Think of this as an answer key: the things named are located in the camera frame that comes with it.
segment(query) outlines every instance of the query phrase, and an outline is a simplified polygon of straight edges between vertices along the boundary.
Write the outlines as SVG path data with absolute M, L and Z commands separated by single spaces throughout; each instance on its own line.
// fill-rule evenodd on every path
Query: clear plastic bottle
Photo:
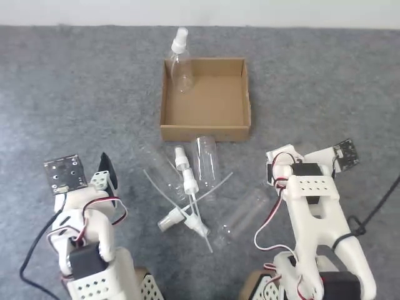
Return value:
M 139 147 L 139 157 L 143 169 L 160 190 L 178 204 L 186 203 L 183 178 L 161 149 L 142 144 Z
M 194 84 L 191 57 L 186 49 L 188 34 L 185 27 L 178 28 L 168 55 L 172 83 L 182 93 L 190 90 Z
M 249 228 L 254 224 L 262 224 L 270 205 L 270 199 L 262 184 L 250 189 L 232 213 L 222 219 L 214 245 L 222 249 L 246 237 L 251 239 L 254 232 L 249 232 Z
M 202 193 L 208 192 L 221 181 L 215 139 L 212 136 L 197 137 L 191 143 L 194 171 Z M 215 200 L 210 194 L 207 201 Z

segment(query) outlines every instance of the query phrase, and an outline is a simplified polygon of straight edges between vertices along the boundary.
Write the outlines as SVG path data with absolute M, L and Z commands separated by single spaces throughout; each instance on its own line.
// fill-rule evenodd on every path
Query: white wall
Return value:
M 0 0 L 0 24 L 400 29 L 400 0 Z

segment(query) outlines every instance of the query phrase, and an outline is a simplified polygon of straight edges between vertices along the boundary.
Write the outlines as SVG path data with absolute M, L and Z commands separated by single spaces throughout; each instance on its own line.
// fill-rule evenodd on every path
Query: white 3d-printed part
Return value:
M 93 184 L 98 191 L 105 191 L 108 187 L 110 173 L 108 171 L 94 173 L 90 183 Z
M 268 285 L 266 290 L 264 290 L 265 285 L 267 282 L 271 279 L 271 276 L 265 275 L 262 277 L 260 283 L 258 284 L 258 287 L 256 289 L 256 292 L 254 293 L 253 297 L 251 300 L 281 300 L 283 297 L 279 297 L 281 294 L 279 292 L 279 288 L 274 284 L 271 283 Z
M 147 274 L 140 288 L 143 300 L 164 300 L 153 275 Z
M 117 248 L 116 259 L 103 272 L 67 283 L 73 300 L 140 300 L 139 283 L 127 249 Z

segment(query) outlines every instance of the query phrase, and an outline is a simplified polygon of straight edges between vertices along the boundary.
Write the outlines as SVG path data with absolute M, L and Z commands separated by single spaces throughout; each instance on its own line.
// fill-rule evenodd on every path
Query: black cable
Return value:
M 335 168 L 335 162 L 338 160 L 338 157 L 335 156 L 333 161 L 332 161 L 332 178 L 335 179 L 336 176 L 336 168 Z
M 38 284 L 38 283 L 36 283 L 34 281 L 31 281 L 30 279 L 26 278 L 25 275 L 24 275 L 24 271 L 25 271 L 26 267 L 28 266 L 29 261 L 31 260 L 33 251 L 35 250 L 36 246 L 38 245 L 38 242 L 42 238 L 43 234 L 48 230 L 48 228 L 57 219 L 57 217 L 63 212 L 64 206 L 65 206 L 65 203 L 66 203 L 66 199 L 67 199 L 67 195 L 64 194 L 64 201 L 62 203 L 61 209 L 58 212 L 56 212 L 55 215 L 53 217 L 51 217 L 51 219 L 46 223 L 46 225 L 44 225 L 42 230 L 40 230 L 39 234 L 36 236 L 36 238 L 33 241 L 31 247 L 29 248 L 29 251 L 26 254 L 25 260 L 24 260 L 21 268 L 19 269 L 19 277 L 21 278 L 22 281 L 24 281 L 25 283 L 29 284 L 30 286 L 33 286 L 34 288 L 37 288 L 37 289 L 41 290 L 42 292 L 46 293 L 47 295 L 49 295 L 50 297 L 52 297 L 55 300 L 60 300 L 60 299 L 56 295 L 54 295 L 51 291 L 46 289 L 45 287 L 43 287 L 40 284 Z
M 382 199 L 378 202 L 378 204 L 374 207 L 374 209 L 368 214 L 368 216 L 365 218 L 363 222 L 361 222 L 357 216 L 351 215 L 348 217 L 347 222 L 350 223 L 351 220 L 354 220 L 354 222 L 357 223 L 358 228 L 356 230 L 351 231 L 350 233 L 344 234 L 336 239 L 336 241 L 333 243 L 332 250 L 335 251 L 337 248 L 338 244 L 343 241 L 344 239 L 347 239 L 351 236 L 362 236 L 367 233 L 366 226 L 370 222 L 370 220 L 375 216 L 375 214 L 382 208 L 382 206 L 386 203 L 386 201 L 389 199 L 390 195 L 394 192 L 394 190 L 397 188 L 397 186 L 400 183 L 400 174 L 397 177 L 397 179 L 392 183 L 391 187 L 387 190 L 386 194 L 382 197 Z
M 389 199 L 389 197 L 393 193 L 393 191 L 397 188 L 399 183 L 400 183 L 400 174 L 397 177 L 397 179 L 393 182 L 393 184 L 391 185 L 389 190 L 386 192 L 386 194 L 379 201 L 379 203 L 369 213 L 369 215 L 365 218 L 365 220 L 359 224 L 359 227 L 356 230 L 356 236 L 361 236 L 361 235 L 366 233 L 365 227 L 370 222 L 370 220 L 375 216 L 375 214 L 382 208 L 382 206 L 386 203 L 386 201 Z M 356 216 L 349 216 L 348 220 L 350 220 L 350 219 L 357 219 L 357 217 Z

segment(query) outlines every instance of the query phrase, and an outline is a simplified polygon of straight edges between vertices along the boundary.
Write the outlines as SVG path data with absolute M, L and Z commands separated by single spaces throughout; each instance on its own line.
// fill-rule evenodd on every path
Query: red and white wire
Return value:
M 274 207 L 272 208 L 271 212 L 269 213 L 269 216 L 264 221 L 264 224 L 256 231 L 256 233 L 254 235 L 254 245 L 257 247 L 257 249 L 259 249 L 261 251 L 270 251 L 270 250 L 274 250 L 274 249 L 277 249 L 277 248 L 284 248 L 284 249 L 288 250 L 293 255 L 293 257 L 295 258 L 296 261 L 298 261 L 296 253 L 287 245 L 277 244 L 277 245 L 274 245 L 274 246 L 271 246 L 271 247 L 261 247 L 257 243 L 258 234 L 271 222 L 271 220 L 275 216 L 276 212 L 278 211 L 278 209 L 279 209 L 279 207 L 280 207 L 280 205 L 281 205 L 281 203 L 283 201 L 282 193 L 283 193 L 283 188 L 279 191 L 278 200 L 277 200 L 276 204 L 274 205 Z
M 300 275 L 299 281 L 297 282 L 297 295 L 300 297 L 301 300 L 314 300 L 313 298 L 307 299 L 301 294 L 299 287 L 302 280 L 303 280 L 303 275 Z
M 265 270 L 270 270 L 270 271 L 275 271 L 276 272 L 276 266 L 274 264 L 271 264 L 269 262 L 266 262 L 263 266 Z
M 120 222 L 122 222 L 126 218 L 126 216 L 128 215 L 128 209 L 126 208 L 125 204 L 121 201 L 121 199 L 118 198 L 118 197 L 104 197 L 104 198 L 99 198 L 99 199 L 95 199 L 95 200 L 89 201 L 82 208 L 82 216 L 83 216 L 83 219 L 84 219 L 83 228 L 82 228 L 81 232 L 79 233 L 78 237 L 75 239 L 75 241 L 80 241 L 83 238 L 83 236 L 85 234 L 86 227 L 88 226 L 88 219 L 85 216 L 86 209 L 92 204 L 103 203 L 103 202 L 108 202 L 108 201 L 118 201 L 119 203 L 121 203 L 121 206 L 125 210 L 124 214 L 121 217 L 119 217 L 116 221 L 112 222 L 112 225 L 119 224 Z
M 286 189 L 286 185 L 282 185 L 279 183 L 279 181 L 288 181 L 288 179 L 286 177 L 278 177 L 274 180 L 274 186 L 277 189 Z
M 296 159 L 294 158 L 294 156 L 288 152 L 279 152 L 277 155 L 275 155 L 274 159 L 272 160 L 272 168 L 274 168 L 274 165 L 276 164 L 276 161 L 278 160 L 278 157 L 282 154 L 287 154 L 291 157 L 291 159 L 293 160 L 293 163 L 296 163 Z
M 60 227 L 60 228 L 57 228 L 57 229 L 55 229 L 55 230 L 52 230 L 52 231 L 50 231 L 48 234 L 47 234 L 47 241 L 48 241 L 48 243 L 50 244 L 50 246 L 52 247 L 52 249 L 56 252 L 56 253 L 58 253 L 57 252 L 57 249 L 54 247 L 54 244 L 53 244 L 53 240 L 51 239 L 52 238 L 52 236 L 53 235 L 55 235 L 56 233 L 60 233 L 61 231 L 64 231 L 64 230 L 73 230 L 73 231 L 75 231 L 75 233 L 77 233 L 78 235 L 79 235 L 79 233 L 80 233 L 80 231 L 78 230 L 78 229 L 76 229 L 75 227 L 72 227 L 72 226 L 70 226 L 70 225 L 66 225 L 66 226 L 63 226 L 63 227 Z

